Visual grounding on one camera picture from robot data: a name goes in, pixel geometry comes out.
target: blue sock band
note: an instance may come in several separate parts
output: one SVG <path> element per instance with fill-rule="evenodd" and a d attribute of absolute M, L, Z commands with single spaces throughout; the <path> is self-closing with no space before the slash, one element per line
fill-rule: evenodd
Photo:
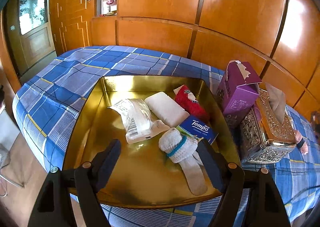
<path fill-rule="evenodd" d="M 182 145 L 186 142 L 186 140 L 187 140 L 187 136 L 183 135 L 182 140 L 170 153 L 167 154 L 167 157 L 168 158 L 172 157 L 182 147 Z"/>

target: barcode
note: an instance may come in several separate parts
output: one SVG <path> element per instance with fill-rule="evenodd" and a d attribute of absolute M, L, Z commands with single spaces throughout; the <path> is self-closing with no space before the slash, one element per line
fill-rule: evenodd
<path fill-rule="evenodd" d="M 127 133 L 129 135 L 129 137 L 133 137 L 133 136 L 138 135 L 138 129 L 137 129 L 136 122 L 134 121 L 134 118 L 131 119 L 131 123 L 130 123 L 130 126 L 128 128 Z"/>

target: glass window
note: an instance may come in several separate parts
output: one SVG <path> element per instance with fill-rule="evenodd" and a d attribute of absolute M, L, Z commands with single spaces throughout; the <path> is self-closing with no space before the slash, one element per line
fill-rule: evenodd
<path fill-rule="evenodd" d="M 47 22 L 45 0 L 20 0 L 20 30 L 24 35 Z"/>

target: bed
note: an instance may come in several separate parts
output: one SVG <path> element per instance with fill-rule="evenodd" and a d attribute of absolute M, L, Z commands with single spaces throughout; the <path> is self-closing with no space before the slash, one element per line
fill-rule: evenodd
<path fill-rule="evenodd" d="M 125 47 L 93 46 L 68 51 L 22 86 L 13 100 L 13 112 L 30 149 L 48 172 L 62 169 L 72 129 L 90 91 L 101 76 L 122 74 L 172 75 L 202 78 L 215 93 L 223 71 L 187 58 L 158 51 Z M 292 222 L 312 208 L 320 195 L 320 148 L 310 123 L 290 106 L 286 107 L 294 128 L 306 137 L 309 152 L 296 148 L 280 162 L 269 164 Z M 258 170 L 260 165 L 243 164 Z M 234 226 L 240 226 L 248 199 L 242 194 Z M 208 226 L 220 197 L 183 207 L 163 210 L 133 210 L 102 205 L 111 225 Z"/>

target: blue tissue pack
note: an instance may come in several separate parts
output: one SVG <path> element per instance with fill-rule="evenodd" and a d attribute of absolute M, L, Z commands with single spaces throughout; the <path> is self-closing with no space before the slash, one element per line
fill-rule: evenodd
<path fill-rule="evenodd" d="M 198 140 L 204 138 L 208 140 L 210 144 L 212 144 L 217 137 L 217 134 L 213 132 L 212 128 L 193 115 L 186 118 L 176 129 L 182 134 Z"/>

